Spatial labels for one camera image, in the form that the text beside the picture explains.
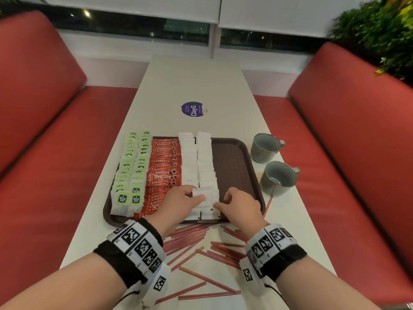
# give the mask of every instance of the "brown serving tray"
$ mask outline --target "brown serving tray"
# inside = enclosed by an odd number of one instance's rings
[[[154,138],[177,138],[177,137],[154,137]],[[225,193],[230,187],[236,187],[249,193],[261,205],[261,212],[265,211],[265,202],[262,197],[261,188],[252,167],[251,158],[246,145],[238,139],[233,138],[211,138],[212,157],[216,180],[219,189],[219,201],[223,202]],[[120,226],[128,220],[126,217],[111,215],[112,200],[110,191],[103,207],[103,217],[112,226]],[[218,220],[193,220],[184,221],[186,223],[220,223],[228,222],[228,219],[221,215]]]

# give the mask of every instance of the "light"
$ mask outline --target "light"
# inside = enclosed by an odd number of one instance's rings
[[[89,19],[92,16],[90,15],[90,12],[88,10],[83,10],[83,14],[85,14],[85,16]]]

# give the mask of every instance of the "left hand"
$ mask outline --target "left hand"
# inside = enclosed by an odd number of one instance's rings
[[[183,185],[172,187],[165,195],[161,207],[152,214],[147,221],[165,239],[176,226],[184,221],[191,210],[205,200],[204,195],[187,197],[195,186]]]

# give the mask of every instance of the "gray ceramic mug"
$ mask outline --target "gray ceramic mug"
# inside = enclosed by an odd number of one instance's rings
[[[271,161],[265,166],[260,186],[263,192],[271,196],[280,196],[297,182],[300,169],[280,161]]]
[[[251,158],[258,163],[269,162],[284,146],[285,141],[278,140],[273,135],[256,134],[252,142]]]

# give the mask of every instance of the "hand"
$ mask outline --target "hand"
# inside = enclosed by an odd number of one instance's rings
[[[147,221],[158,231],[162,239],[172,233],[184,221],[191,210],[205,200],[204,195],[187,197],[192,194],[192,185],[172,187],[165,195],[161,207]]]
[[[248,239],[268,225],[262,217],[259,201],[254,200],[249,193],[231,187],[225,194],[224,201],[229,204],[216,202],[214,208],[224,213]]]

